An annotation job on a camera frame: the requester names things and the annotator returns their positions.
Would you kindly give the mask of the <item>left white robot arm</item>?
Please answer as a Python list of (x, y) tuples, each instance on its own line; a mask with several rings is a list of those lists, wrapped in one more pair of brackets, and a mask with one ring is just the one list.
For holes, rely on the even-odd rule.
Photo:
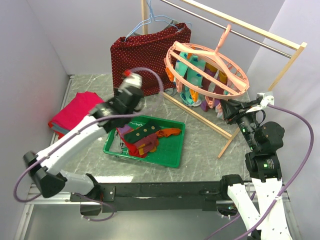
[(30, 169), (29, 176), (44, 198), (51, 198), (62, 191), (78, 193), (88, 201), (101, 197), (101, 185), (86, 173), (74, 174), (63, 170), (64, 165), (81, 149), (115, 128), (123, 127), (135, 117), (136, 108), (144, 97), (143, 91), (129, 86), (97, 104), (81, 122), (48, 148), (23, 156)]

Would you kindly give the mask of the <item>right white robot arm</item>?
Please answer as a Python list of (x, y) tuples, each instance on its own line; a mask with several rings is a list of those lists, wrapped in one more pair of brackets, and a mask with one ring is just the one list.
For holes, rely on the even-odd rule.
[(259, 123), (256, 119), (259, 100), (240, 102), (221, 100), (223, 119), (237, 124), (250, 152), (245, 164), (255, 189), (259, 208), (248, 196), (243, 180), (238, 175), (225, 175), (219, 187), (222, 198), (232, 200), (247, 230), (249, 240), (290, 240), (282, 197), (282, 171), (276, 151), (283, 147), (285, 130), (274, 121)]

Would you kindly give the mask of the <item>maroon yellow striped sock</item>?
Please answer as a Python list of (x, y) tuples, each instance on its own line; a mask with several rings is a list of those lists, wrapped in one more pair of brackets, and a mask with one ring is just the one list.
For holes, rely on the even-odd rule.
[[(128, 125), (125, 125), (124, 127), (117, 127), (116, 130), (118, 131), (121, 139), (124, 142), (124, 135), (133, 131), (134, 129)], [(153, 133), (132, 144), (134, 144), (138, 148), (141, 155), (143, 153), (147, 154), (148, 152), (155, 152), (157, 146), (159, 145), (158, 136), (156, 133)]]

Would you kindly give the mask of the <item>pink round clip hanger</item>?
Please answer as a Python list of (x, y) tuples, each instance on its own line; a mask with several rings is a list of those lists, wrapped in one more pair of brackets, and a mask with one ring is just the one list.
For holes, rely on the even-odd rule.
[(228, 25), (215, 49), (175, 41), (164, 58), (165, 71), (187, 104), (204, 96), (205, 109), (216, 108), (220, 100), (242, 96), (250, 87), (244, 71), (219, 52), (231, 31)]

